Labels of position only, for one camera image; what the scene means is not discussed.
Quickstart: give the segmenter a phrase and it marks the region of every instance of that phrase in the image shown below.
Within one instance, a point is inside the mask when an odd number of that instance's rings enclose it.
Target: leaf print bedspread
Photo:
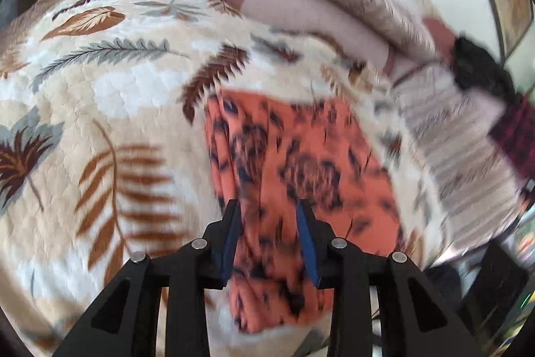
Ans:
[[[389,173],[396,201],[382,207],[399,215],[399,247],[424,267],[448,246],[436,188],[390,85],[370,66],[342,64],[335,41],[274,33],[224,0],[45,1],[45,13],[35,14],[38,4],[0,32],[10,35],[0,53],[0,305],[34,355],[50,355],[131,252],[172,253],[220,218],[203,107],[222,86],[300,102],[298,120],[317,119],[322,99],[343,99],[383,166],[377,171]],[[238,111],[230,101],[224,108]],[[266,141],[287,148],[277,134],[287,120],[267,116],[275,137]],[[224,120],[214,128],[228,131]],[[237,161],[253,150],[240,165],[245,181],[259,177],[264,135],[251,126],[232,144]],[[355,151],[343,175],[297,146],[289,156],[280,177],[290,195],[303,192],[295,176],[303,168],[329,181],[314,196],[326,206],[345,200],[341,178],[360,189],[366,159]],[[220,157],[219,168],[232,159]],[[358,219],[350,230],[370,225]],[[212,355],[290,357],[308,332],[244,338],[228,293],[206,298]],[[329,323],[326,316],[314,328],[327,336]]]

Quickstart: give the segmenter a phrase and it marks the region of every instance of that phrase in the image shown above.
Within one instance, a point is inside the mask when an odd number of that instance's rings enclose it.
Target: folded orange cloth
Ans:
[[[221,89],[205,111],[217,196],[221,206],[241,202],[229,284],[235,323],[255,333],[314,322],[332,308],[332,292],[306,277],[296,203],[308,199],[337,237],[387,256],[400,227],[388,174],[340,99],[288,104]]]

